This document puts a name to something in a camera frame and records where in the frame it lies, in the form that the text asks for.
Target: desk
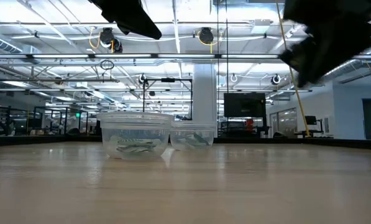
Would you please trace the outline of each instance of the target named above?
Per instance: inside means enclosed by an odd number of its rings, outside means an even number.
[[[3,223],[371,223],[371,151],[217,144],[136,162],[98,142],[0,147]]]
[[[323,134],[324,132],[323,131],[318,131],[318,130],[309,130],[309,136],[310,137],[314,137],[314,134]],[[307,132],[306,131],[298,131],[298,132],[295,132],[295,136],[303,136],[303,138],[305,138],[307,136]]]

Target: yellow pole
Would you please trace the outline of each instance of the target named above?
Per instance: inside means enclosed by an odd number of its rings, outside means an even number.
[[[285,49],[287,50],[287,43],[286,43],[285,31],[283,31],[282,19],[280,17],[279,2],[278,2],[278,0],[275,0],[275,2],[277,4],[277,11],[278,11],[278,17],[279,17],[280,30],[281,30],[282,38],[283,38],[283,44],[285,45]],[[291,69],[290,66],[289,66],[289,70],[290,70],[290,75],[291,75],[291,81],[293,82],[293,84],[295,86],[297,100],[298,100],[298,104],[300,106],[301,114],[303,116],[305,131],[307,132],[307,137],[310,137],[310,135],[309,135],[309,128],[308,128],[308,125],[307,125],[307,120],[305,119],[303,104],[301,102],[300,94],[298,93],[298,88],[297,88],[296,83],[295,83],[295,76],[293,74],[293,70]]]

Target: plastic container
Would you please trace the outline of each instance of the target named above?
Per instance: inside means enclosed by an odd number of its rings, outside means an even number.
[[[181,151],[208,149],[213,145],[215,132],[215,124],[176,121],[172,123],[170,142],[174,149]]]
[[[166,150],[174,117],[168,114],[112,112],[97,115],[103,146],[116,159],[153,159]]]

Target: television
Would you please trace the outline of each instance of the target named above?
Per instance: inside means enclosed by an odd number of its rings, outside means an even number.
[[[227,118],[266,117],[265,93],[225,93],[224,116]]]

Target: red object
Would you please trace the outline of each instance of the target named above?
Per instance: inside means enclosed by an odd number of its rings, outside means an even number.
[[[246,131],[252,132],[253,131],[253,124],[254,124],[253,119],[247,119],[246,120]]]

